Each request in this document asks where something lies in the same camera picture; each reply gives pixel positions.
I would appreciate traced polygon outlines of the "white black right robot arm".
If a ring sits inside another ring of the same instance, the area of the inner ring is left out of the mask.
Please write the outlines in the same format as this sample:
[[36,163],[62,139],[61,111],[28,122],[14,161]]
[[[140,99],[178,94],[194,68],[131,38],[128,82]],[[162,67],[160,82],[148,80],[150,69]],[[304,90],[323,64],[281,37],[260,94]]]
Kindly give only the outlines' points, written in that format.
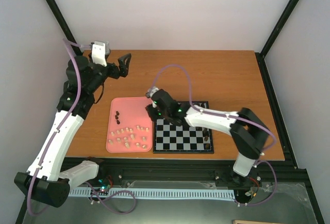
[[249,176],[264,153],[271,132],[248,108],[239,112],[218,111],[200,107],[192,101],[180,103],[157,87],[150,88],[145,95],[152,101],[146,111],[154,122],[163,118],[175,126],[201,127],[231,136],[238,150],[233,165],[234,176]]

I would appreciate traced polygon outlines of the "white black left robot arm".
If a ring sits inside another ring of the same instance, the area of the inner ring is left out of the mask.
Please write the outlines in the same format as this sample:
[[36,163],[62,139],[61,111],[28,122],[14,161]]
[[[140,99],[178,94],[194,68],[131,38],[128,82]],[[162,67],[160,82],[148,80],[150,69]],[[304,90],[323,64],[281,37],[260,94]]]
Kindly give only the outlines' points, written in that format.
[[85,56],[75,56],[68,62],[68,80],[57,105],[57,112],[49,135],[34,162],[26,172],[19,172],[15,185],[27,196],[49,206],[60,207],[69,192],[92,180],[96,184],[106,181],[107,170],[103,160],[88,157],[79,165],[61,172],[68,148],[85,121],[92,105],[98,101],[94,93],[104,86],[107,78],[118,79],[128,75],[131,54],[118,59],[118,64],[96,64]]

